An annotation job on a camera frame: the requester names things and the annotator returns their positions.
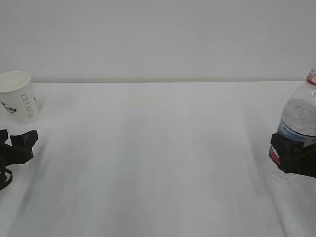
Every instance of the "white wall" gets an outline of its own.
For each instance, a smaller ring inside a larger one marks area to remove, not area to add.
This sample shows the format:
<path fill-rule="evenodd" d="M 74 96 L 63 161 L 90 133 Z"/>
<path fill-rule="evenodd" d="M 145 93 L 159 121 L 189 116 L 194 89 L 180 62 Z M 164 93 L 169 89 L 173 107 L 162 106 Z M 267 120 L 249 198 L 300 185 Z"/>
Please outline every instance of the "white wall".
<path fill-rule="evenodd" d="M 36 81 L 300 80 L 316 0 L 1 0 L 0 72 Z"/>

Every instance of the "cup rim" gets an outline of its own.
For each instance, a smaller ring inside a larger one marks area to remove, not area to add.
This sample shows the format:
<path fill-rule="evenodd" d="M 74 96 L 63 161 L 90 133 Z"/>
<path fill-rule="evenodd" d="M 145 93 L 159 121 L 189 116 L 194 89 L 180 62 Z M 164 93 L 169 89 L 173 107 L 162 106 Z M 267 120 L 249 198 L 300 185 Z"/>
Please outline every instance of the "cup rim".
<path fill-rule="evenodd" d="M 1 89 L 0 89 L 0 94 L 15 92 L 15 91 L 17 91 L 17 90 L 19 90 L 19 89 L 22 89 L 23 87 L 25 87 L 27 84 L 29 84 L 29 83 L 31 82 L 31 76 L 30 76 L 28 73 L 24 72 L 24 71 L 11 71 L 11 72 L 6 72 L 6 73 L 1 73 L 1 74 L 0 74 L 0 79 L 1 79 L 2 76 L 6 75 L 6 74 L 16 74 L 16 73 L 26 75 L 27 78 L 28 78 L 28 81 L 27 81 L 26 83 L 24 83 L 23 85 L 21 85 L 20 87 L 14 89 L 14 90 L 1 91 Z"/>

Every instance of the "white paper cup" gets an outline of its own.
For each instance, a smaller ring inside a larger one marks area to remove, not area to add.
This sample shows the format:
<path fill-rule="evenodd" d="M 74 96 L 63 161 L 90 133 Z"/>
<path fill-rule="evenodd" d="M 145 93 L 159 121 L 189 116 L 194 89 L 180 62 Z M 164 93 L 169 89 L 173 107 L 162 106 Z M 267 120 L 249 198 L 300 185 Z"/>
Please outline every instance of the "white paper cup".
<path fill-rule="evenodd" d="M 0 74 L 0 102 L 16 123 L 30 124 L 39 117 L 31 77 L 25 72 Z"/>

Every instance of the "water bottle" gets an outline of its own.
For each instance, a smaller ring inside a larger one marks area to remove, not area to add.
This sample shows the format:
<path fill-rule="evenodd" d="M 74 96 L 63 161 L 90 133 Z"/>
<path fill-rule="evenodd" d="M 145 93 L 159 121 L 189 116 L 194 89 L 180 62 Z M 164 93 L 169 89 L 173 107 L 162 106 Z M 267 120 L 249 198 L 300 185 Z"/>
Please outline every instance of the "water bottle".
<path fill-rule="evenodd" d="M 292 141 L 304 142 L 304 147 L 316 142 L 316 68 L 287 101 L 277 133 Z M 279 165 L 279 156 L 273 147 L 269 155 Z"/>
<path fill-rule="evenodd" d="M 304 146 L 316 141 L 316 69 L 307 76 L 287 101 L 277 133 Z M 270 147 L 269 156 L 279 164 L 279 155 Z M 285 174 L 270 159 L 263 159 L 261 169 L 275 205 L 284 235 L 316 236 L 316 179 Z"/>

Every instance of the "white table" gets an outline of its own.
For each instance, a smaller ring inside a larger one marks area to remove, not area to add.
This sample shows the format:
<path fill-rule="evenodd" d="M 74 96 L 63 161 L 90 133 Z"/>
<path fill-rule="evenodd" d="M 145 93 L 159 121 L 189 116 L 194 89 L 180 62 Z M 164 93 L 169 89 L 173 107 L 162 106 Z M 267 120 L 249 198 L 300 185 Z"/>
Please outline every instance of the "white table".
<path fill-rule="evenodd" d="M 39 134 L 0 192 L 1 236 L 292 233 L 261 165 L 274 167 L 270 135 L 301 84 L 34 84 L 38 121 L 1 110 L 0 129 Z"/>

